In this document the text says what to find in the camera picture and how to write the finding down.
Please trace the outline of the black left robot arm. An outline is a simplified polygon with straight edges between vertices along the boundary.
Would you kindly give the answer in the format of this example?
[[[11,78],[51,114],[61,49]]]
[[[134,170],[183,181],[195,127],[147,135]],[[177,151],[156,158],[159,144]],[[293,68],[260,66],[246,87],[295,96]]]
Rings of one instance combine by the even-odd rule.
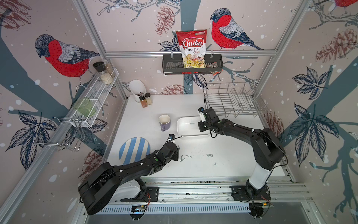
[[[170,161],[178,161],[179,151],[175,143],[167,142],[160,150],[140,161],[119,166],[112,166],[109,162],[101,164],[78,187],[80,201],[84,204],[87,214],[94,215],[101,211],[120,185],[157,173]]]

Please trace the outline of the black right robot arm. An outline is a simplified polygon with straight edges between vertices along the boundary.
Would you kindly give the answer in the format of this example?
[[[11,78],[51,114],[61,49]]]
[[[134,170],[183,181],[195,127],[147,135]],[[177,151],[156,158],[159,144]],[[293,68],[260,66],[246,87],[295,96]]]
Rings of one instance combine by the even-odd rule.
[[[259,197],[266,188],[275,165],[286,157],[284,148],[270,128],[253,129],[236,124],[229,119],[219,119],[213,108],[198,109],[201,132],[209,131],[216,135],[230,136],[249,144],[254,153],[256,166],[246,182],[246,194],[249,198]]]

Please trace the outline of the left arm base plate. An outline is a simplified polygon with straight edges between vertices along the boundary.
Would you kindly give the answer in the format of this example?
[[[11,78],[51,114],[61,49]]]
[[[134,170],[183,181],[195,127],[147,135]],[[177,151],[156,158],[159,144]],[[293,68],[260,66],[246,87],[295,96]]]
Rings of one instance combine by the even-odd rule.
[[[159,187],[146,187],[141,189],[134,198],[121,199],[122,203],[132,202],[157,202],[158,201]]]

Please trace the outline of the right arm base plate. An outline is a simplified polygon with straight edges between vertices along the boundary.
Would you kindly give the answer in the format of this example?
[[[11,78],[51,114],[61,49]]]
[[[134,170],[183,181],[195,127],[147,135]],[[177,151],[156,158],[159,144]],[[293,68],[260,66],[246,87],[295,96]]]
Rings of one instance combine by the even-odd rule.
[[[267,185],[262,189],[257,190],[254,187],[243,185],[231,186],[231,196],[235,201],[250,202],[250,201],[270,201],[271,195]]]

